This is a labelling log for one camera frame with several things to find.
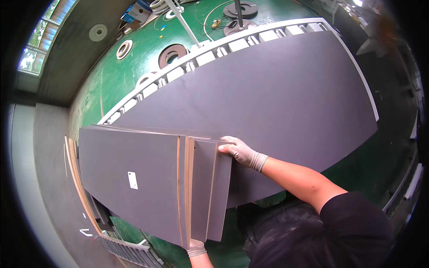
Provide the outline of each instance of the work glove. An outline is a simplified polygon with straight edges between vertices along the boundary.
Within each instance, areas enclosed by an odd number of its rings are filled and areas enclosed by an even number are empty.
[[[207,252],[204,248],[204,242],[201,242],[195,239],[191,239],[189,241],[189,248],[186,251],[188,252],[189,258],[198,256]]]
[[[226,144],[219,146],[219,151],[225,154],[231,154],[242,165],[261,172],[262,166],[267,159],[267,155],[260,154],[252,150],[239,138],[224,136],[221,138],[225,142],[233,142],[234,144]]]

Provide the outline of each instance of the gray disc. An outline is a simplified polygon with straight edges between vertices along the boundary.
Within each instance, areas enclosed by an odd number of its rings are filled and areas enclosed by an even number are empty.
[[[234,25],[234,27],[232,27],[232,28],[229,28],[228,26],[230,26],[232,23],[234,23],[234,22],[237,22],[237,24],[235,24]],[[257,25],[256,25],[256,23],[254,23],[253,21],[250,21],[250,20],[243,20],[243,30],[247,30],[247,29],[249,29],[249,28],[252,28],[252,27],[256,27]],[[230,23],[228,23],[226,26],[225,26],[225,28],[224,28],[224,34],[225,34],[225,36],[228,36],[228,35],[231,35],[231,34],[233,34],[233,33],[238,33],[238,32],[241,32],[241,31],[243,31],[243,30],[240,30],[239,29],[239,22],[237,21],[237,20],[234,20],[234,21],[232,21],[232,22],[230,22]]]
[[[255,3],[249,1],[240,1],[240,6],[242,7],[242,16],[243,18],[253,18],[258,12],[258,6]],[[237,17],[236,4],[232,3],[227,5],[224,8],[224,15],[230,18]]]

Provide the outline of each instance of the yellow object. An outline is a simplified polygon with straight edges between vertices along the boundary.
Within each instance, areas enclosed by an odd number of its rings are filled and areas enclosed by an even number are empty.
[[[221,24],[221,22],[222,22],[221,20],[214,20],[211,27],[216,28],[217,26],[219,26],[219,24]]]

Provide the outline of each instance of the metal grate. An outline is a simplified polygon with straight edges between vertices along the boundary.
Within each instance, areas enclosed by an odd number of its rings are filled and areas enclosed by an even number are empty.
[[[133,244],[125,241],[114,241],[100,237],[104,248],[112,254],[131,263],[147,268],[162,268],[164,262],[156,255],[150,246]]]

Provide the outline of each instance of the white strip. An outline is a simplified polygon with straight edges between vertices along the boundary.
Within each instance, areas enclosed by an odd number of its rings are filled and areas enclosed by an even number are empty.
[[[417,187],[417,183],[419,182],[420,177],[422,175],[422,171],[423,171],[422,163],[418,163],[416,171],[414,172],[414,175],[413,175],[413,179],[411,180],[410,186],[408,186],[407,192],[404,195],[405,199],[410,199],[413,196],[414,191],[416,190],[416,187]]]
[[[92,234],[87,234],[84,231],[89,231],[89,229],[79,229],[79,232],[81,232],[82,234],[84,234],[85,236],[92,236]]]
[[[414,121],[413,130],[411,131],[411,134],[410,134],[410,139],[416,139],[417,138],[417,117],[418,117],[418,115],[419,115],[419,110],[417,110],[416,120]]]

